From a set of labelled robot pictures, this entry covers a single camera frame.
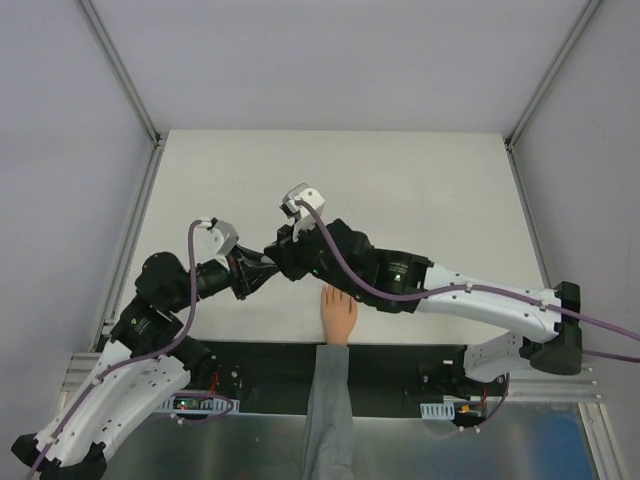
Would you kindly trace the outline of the mannequin hand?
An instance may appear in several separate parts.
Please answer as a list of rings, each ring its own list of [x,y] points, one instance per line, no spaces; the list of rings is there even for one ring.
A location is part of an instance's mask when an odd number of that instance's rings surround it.
[[[320,318],[326,343],[346,346],[358,318],[357,302],[326,284],[321,291]]]

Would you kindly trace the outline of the grey sleeved forearm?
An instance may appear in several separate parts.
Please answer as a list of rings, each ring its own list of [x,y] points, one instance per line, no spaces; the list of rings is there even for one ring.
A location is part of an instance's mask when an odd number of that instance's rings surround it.
[[[354,421],[348,389],[349,348],[316,349],[302,441],[303,479],[352,479]]]

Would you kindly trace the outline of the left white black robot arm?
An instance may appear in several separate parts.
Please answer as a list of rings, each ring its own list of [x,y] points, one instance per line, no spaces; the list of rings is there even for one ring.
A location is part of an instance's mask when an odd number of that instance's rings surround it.
[[[204,389],[215,370],[210,350],[177,318],[231,289],[240,300],[278,271],[263,254],[235,246],[186,269],[172,253],[150,256],[90,374],[63,410],[12,453],[43,479],[100,479],[127,437],[185,387]]]

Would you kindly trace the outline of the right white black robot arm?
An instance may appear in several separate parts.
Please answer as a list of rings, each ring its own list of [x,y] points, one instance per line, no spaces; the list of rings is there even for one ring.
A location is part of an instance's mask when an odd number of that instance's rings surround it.
[[[300,234],[285,225],[264,253],[287,279],[311,274],[380,312],[444,314],[504,329],[466,346],[463,362],[450,369],[451,385],[461,394],[515,371],[575,376],[582,369],[582,330],[575,317],[581,290],[575,283],[552,289],[484,285],[424,256],[376,248],[342,220]]]

